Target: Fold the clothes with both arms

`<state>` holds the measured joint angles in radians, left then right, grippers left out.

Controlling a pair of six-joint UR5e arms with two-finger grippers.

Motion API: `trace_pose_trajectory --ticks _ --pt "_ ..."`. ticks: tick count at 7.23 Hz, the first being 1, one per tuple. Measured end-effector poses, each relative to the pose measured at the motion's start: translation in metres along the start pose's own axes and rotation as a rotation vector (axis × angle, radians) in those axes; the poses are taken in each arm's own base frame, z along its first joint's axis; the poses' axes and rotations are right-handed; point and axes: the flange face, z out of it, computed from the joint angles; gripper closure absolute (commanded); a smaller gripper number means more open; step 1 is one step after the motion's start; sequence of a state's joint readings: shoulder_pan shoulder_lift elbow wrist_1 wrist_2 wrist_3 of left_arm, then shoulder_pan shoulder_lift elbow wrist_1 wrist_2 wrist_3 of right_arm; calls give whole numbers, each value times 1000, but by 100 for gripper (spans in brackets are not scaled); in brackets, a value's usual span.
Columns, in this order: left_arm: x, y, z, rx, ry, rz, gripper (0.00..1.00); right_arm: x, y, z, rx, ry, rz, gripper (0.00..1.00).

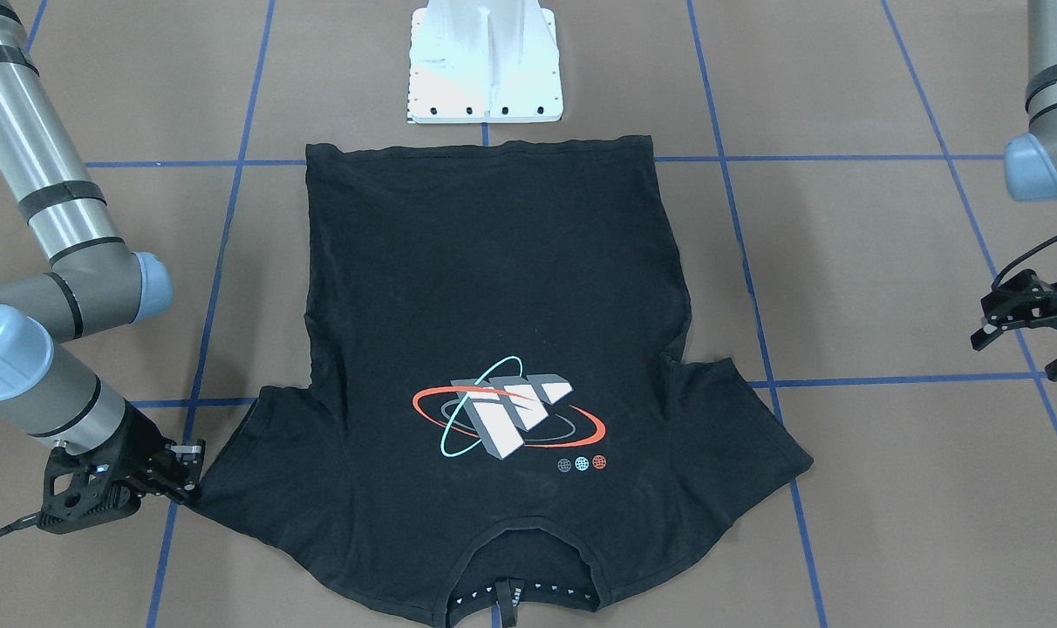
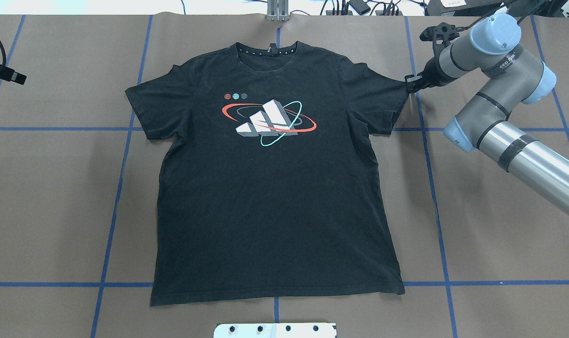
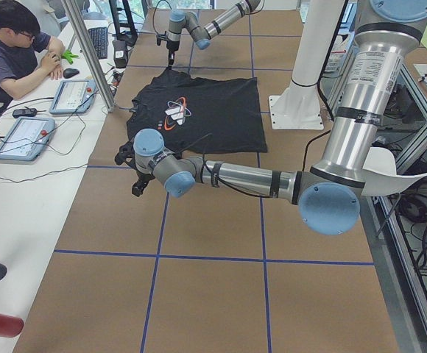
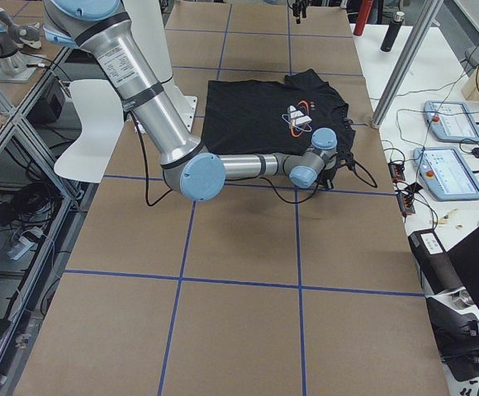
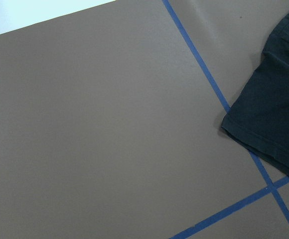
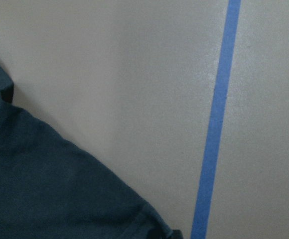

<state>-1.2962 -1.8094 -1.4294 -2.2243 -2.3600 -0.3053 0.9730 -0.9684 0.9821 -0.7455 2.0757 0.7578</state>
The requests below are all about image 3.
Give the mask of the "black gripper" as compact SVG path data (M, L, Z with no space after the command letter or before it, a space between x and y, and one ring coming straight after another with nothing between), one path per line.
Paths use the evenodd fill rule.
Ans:
M150 173L144 173L136 170L138 181L132 186L132 195L140 197L144 193L144 189L148 186L149 182L154 179L154 176Z
M179 49L179 42L176 40L168 40L166 48L169 50L168 53L168 66L174 65L175 51Z

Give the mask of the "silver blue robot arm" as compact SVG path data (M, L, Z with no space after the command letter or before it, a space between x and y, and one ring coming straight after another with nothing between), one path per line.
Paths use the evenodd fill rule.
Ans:
M203 156L179 158L161 133L142 129L133 139L133 194L140 196L152 180L175 197L197 183L226 187L287 200L309 229L339 235L357 222L360 197L401 193L418 182L420 175L400 175L393 154L373 142L405 56L420 44L427 1L360 1L357 15L358 49L318 161L304 171L281 171Z
M211 40L220 35L229 26L246 15L252 15L260 1L244 0L235 3L229 10L224 11L206 25L201 26L198 17L193 12L183 10L172 10L169 16L168 30L157 35L157 44L166 41L168 50L168 68L172 68L175 60L175 53L180 48L182 31L185 29L191 36L198 49L204 50L210 46Z

